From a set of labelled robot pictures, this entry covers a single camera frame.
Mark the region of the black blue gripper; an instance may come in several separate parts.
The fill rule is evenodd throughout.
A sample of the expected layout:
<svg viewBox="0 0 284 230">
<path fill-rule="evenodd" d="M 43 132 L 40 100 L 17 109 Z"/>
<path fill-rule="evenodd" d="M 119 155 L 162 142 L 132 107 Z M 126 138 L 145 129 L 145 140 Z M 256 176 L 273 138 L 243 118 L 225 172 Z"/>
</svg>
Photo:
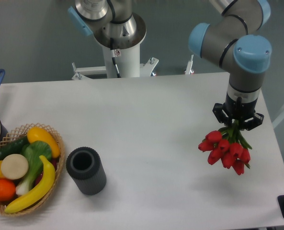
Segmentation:
<svg viewBox="0 0 284 230">
<path fill-rule="evenodd" d="M 232 119 L 242 120 L 239 122 L 240 130 L 250 131 L 263 123 L 264 115 L 255 113 L 257 99 L 252 102 L 244 102 L 242 97 L 232 99 L 228 94 L 224 104 L 215 103 L 213 114 L 219 123 L 229 127 Z"/>
</svg>

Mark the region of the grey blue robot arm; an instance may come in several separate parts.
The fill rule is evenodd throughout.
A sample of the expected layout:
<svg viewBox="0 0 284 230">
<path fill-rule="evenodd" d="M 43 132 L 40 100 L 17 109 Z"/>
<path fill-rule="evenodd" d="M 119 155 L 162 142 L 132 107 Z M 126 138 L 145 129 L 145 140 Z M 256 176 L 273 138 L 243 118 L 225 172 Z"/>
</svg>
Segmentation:
<svg viewBox="0 0 284 230">
<path fill-rule="evenodd" d="M 240 129 L 252 130 L 263 122 L 255 105 L 272 54 L 270 42 L 255 33 L 268 21 L 271 8 L 265 0 L 214 0 L 212 5 L 222 21 L 194 27 L 188 47 L 229 73 L 226 100 L 213 108 L 218 122 L 231 126 L 237 120 Z M 155 61 L 140 63 L 147 30 L 130 0 L 77 0 L 68 14 L 82 34 L 93 35 L 102 47 L 108 78 L 152 74 Z"/>
</svg>

